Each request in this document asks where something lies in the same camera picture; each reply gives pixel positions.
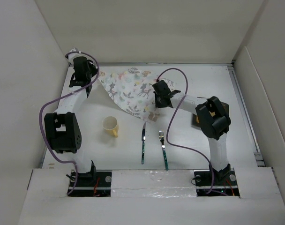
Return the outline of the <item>floral animal print cloth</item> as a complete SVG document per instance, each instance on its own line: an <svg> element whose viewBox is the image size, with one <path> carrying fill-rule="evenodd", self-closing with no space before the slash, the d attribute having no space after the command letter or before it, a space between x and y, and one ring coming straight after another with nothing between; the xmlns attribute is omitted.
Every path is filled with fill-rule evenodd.
<svg viewBox="0 0 285 225"><path fill-rule="evenodd" d="M155 107L152 87L159 74L150 70L130 67L119 70L102 70L99 81L114 103L125 112L146 122L156 122L160 117Z"/></svg>

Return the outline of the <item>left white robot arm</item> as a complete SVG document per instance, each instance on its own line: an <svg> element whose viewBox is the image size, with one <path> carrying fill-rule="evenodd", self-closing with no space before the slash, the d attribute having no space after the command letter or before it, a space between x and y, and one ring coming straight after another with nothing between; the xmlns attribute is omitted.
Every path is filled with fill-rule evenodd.
<svg viewBox="0 0 285 225"><path fill-rule="evenodd" d="M97 181L97 174L90 170L91 162L84 163L77 155L82 145L82 134L76 112L89 97L99 75L99 66L93 57L83 52L72 51L66 58L73 67L67 94L52 101L59 103L54 112L39 113L40 129L53 158L61 164L72 164L72 177L82 173L81 181L92 186Z"/></svg>

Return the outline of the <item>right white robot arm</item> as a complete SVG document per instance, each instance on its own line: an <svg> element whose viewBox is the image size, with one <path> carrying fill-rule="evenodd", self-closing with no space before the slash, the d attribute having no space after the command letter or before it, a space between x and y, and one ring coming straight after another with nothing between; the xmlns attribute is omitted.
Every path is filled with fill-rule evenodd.
<svg viewBox="0 0 285 225"><path fill-rule="evenodd" d="M163 80L152 87L156 108L178 108L197 116L199 127L207 136L210 146L210 163L213 170L209 173L209 179L213 184L221 184L230 171L226 137L231 124L229 113L222 102L216 96L205 99L185 95L179 90L171 91Z"/></svg>

